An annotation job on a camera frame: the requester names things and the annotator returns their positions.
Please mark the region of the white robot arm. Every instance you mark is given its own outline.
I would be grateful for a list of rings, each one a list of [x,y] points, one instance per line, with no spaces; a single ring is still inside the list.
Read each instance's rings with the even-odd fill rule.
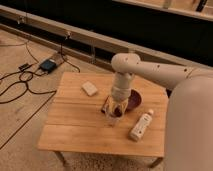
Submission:
[[[171,91],[164,171],[213,171],[213,69],[145,62],[135,53],[118,53],[111,65],[110,114],[126,108],[136,75]]]

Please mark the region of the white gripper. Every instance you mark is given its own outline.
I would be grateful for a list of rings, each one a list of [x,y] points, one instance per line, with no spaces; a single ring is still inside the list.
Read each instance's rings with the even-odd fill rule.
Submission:
[[[126,99],[128,99],[130,96],[130,90],[113,87],[111,89],[111,96],[116,102],[118,102],[118,103],[122,102],[120,110],[121,110],[122,114],[125,114],[125,111],[128,106],[128,100],[126,100]],[[114,111],[115,111],[114,103],[110,102],[108,105],[108,114],[111,116],[114,116]]]

